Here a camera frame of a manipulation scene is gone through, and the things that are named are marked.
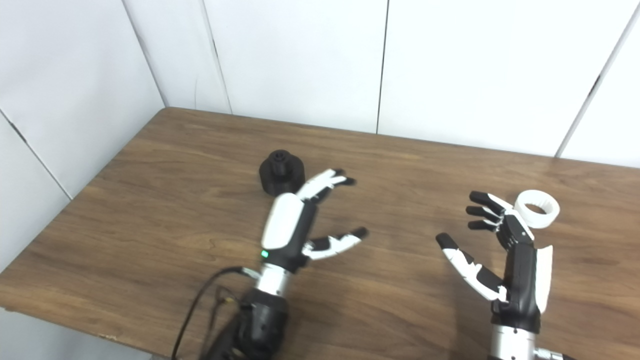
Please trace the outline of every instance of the white plastic ring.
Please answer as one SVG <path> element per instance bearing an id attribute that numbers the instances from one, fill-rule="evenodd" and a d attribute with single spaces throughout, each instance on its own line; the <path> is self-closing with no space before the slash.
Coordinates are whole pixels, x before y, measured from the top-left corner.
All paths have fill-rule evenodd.
<path id="1" fill-rule="evenodd" d="M 527 204 L 535 205 L 544 210 L 545 213 L 536 213 L 529 209 Z M 513 208 L 518 211 L 524 222 L 533 229 L 544 229 L 551 225 L 560 214 L 558 201 L 553 196 L 540 190 L 525 190 L 521 192 Z"/>

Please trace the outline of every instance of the wooden table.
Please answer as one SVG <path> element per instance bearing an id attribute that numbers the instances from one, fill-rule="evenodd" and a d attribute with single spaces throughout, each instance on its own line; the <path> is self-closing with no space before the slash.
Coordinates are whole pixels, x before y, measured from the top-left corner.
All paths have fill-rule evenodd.
<path id="1" fill-rule="evenodd" d="M 259 267 L 273 199 L 257 170 L 280 148 L 308 177 L 341 167 L 358 180 L 321 205 L 314 236 L 371 232 L 296 276 L 280 359 L 484 359 L 489 303 L 434 236 L 447 231 L 501 274 L 494 235 L 467 229 L 468 193 L 513 202 L 530 188 L 562 207 L 551 227 L 534 230 L 538 247 L 555 247 L 539 346 L 582 360 L 640 357 L 640 170 L 175 108 L 0 275 L 0 306 L 168 355 L 204 279 L 224 266 Z M 183 358 L 194 358 L 210 305 Z"/>

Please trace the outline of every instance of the black cable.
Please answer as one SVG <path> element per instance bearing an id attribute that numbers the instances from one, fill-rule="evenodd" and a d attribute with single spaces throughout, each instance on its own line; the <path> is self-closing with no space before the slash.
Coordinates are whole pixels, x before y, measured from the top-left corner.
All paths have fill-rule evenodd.
<path id="1" fill-rule="evenodd" d="M 200 347 L 200 356 L 198 357 L 199 359 L 202 359 L 202 356 L 205 354 L 205 352 L 209 348 L 209 338 L 211 337 L 211 332 L 213 332 L 213 328 L 216 325 L 216 317 L 218 315 L 218 309 L 222 305 L 227 304 L 227 298 L 220 297 L 220 294 L 222 293 L 222 291 L 226 291 L 230 295 L 229 297 L 232 298 L 233 301 L 239 305 L 237 297 L 234 295 L 233 292 L 231 292 L 231 290 L 229 290 L 224 286 L 218 286 L 218 288 L 216 289 L 216 302 L 214 303 L 213 308 L 211 309 L 211 315 L 209 316 L 209 327 L 207 328 L 207 332 L 205 333 L 204 339 L 202 340 L 202 346 Z"/>
<path id="2" fill-rule="evenodd" d="M 200 290 L 196 294 L 196 297 L 193 299 L 193 302 L 191 303 L 191 307 L 189 308 L 189 311 L 187 312 L 187 316 L 184 318 L 184 322 L 182 323 L 182 327 L 180 328 L 180 332 L 178 332 L 178 337 L 175 339 L 175 344 L 173 346 L 173 352 L 171 354 L 171 360 L 178 360 L 178 358 L 177 358 L 178 348 L 180 347 L 180 342 L 182 341 L 182 337 L 184 335 L 184 331 L 187 329 L 187 325 L 189 324 L 189 321 L 191 319 L 191 315 L 193 315 L 193 311 L 195 310 L 196 306 L 198 305 L 198 301 L 200 301 L 200 298 L 202 297 L 202 295 L 205 293 L 205 291 L 207 291 L 207 289 L 211 286 L 211 284 L 213 284 L 213 282 L 217 278 L 219 278 L 222 275 L 232 274 L 232 273 L 237 273 L 237 274 L 244 275 L 243 267 L 241 267 L 241 266 L 231 266 L 231 267 L 228 267 L 228 268 L 224 268 L 224 269 L 220 270 L 219 272 L 216 272 L 215 274 L 211 275 L 211 277 L 208 278 L 208 280 L 206 280 L 204 282 L 204 284 L 202 285 L 202 287 L 200 288 Z"/>

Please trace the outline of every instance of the robotic hand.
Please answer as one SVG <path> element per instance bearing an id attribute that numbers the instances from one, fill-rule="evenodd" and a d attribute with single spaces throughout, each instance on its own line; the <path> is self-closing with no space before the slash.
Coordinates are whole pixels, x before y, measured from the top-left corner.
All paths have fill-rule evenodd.
<path id="1" fill-rule="evenodd" d="M 340 254 L 367 236 L 367 229 L 360 227 L 348 234 L 308 239 L 317 205 L 336 186 L 355 184 L 343 173 L 328 169 L 297 193 L 283 193 L 275 199 L 262 235 L 262 272 L 256 274 L 257 284 L 201 360 L 271 359 L 280 348 L 287 324 L 284 294 L 292 274 L 310 259 Z"/>
<path id="2" fill-rule="evenodd" d="M 468 223 L 471 230 L 489 230 L 507 252 L 504 278 L 474 263 L 447 234 L 436 240 L 447 259 L 480 295 L 492 301 L 493 337 L 489 360 L 570 360 L 547 349 L 536 348 L 540 316 L 547 308 L 551 287 L 553 247 L 534 247 L 534 236 L 518 211 L 504 200 L 482 192 L 469 199 L 482 206 L 467 206 L 469 215 L 485 217 Z"/>

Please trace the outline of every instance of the black cylindrical object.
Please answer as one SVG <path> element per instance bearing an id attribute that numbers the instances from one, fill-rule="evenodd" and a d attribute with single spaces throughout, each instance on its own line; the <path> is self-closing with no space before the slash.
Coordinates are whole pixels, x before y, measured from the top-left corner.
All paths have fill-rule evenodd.
<path id="1" fill-rule="evenodd" d="M 297 192 L 305 183 L 305 166 L 299 157 L 286 150 L 269 154 L 260 165 L 262 189 L 272 196 Z"/>

